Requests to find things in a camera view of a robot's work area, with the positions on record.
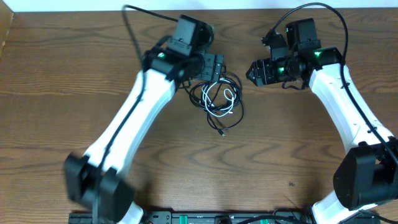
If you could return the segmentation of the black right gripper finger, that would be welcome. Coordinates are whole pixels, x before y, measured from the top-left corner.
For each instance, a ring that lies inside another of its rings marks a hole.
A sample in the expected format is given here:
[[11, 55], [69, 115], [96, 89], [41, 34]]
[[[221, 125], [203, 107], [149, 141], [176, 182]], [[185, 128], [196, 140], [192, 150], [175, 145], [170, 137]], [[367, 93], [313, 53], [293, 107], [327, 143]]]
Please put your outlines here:
[[264, 85], [263, 79], [260, 76], [256, 75], [256, 74], [249, 73], [249, 74], [246, 75], [246, 78], [249, 81], [253, 82], [253, 84], [255, 84], [256, 86], [263, 86]]
[[263, 75], [264, 74], [264, 61], [255, 60], [246, 72], [246, 75]]

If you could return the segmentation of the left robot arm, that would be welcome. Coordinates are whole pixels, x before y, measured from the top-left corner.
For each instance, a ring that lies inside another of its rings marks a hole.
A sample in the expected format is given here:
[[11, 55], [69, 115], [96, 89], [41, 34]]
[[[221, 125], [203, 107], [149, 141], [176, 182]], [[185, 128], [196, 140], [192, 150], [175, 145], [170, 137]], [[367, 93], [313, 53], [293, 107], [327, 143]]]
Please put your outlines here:
[[89, 210], [71, 213], [69, 223], [140, 223], [144, 211], [125, 180], [133, 158], [180, 85], [219, 72], [217, 56], [207, 52], [213, 40], [211, 25], [181, 15], [174, 34], [141, 55], [133, 88], [104, 133], [82, 156], [65, 159], [68, 198]]

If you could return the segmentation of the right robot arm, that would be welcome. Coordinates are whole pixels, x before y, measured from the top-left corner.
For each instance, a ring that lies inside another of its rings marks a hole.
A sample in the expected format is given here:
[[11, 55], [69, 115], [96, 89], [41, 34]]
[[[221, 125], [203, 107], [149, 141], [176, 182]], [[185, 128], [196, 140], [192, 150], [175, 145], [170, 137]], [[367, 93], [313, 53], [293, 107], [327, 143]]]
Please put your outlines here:
[[256, 86], [302, 79], [335, 124], [345, 158], [333, 176], [333, 191], [312, 206], [315, 223], [352, 222], [370, 208], [397, 199], [397, 139], [375, 117], [351, 80], [336, 47], [322, 47], [312, 18], [270, 30], [262, 38], [270, 58], [246, 73]]

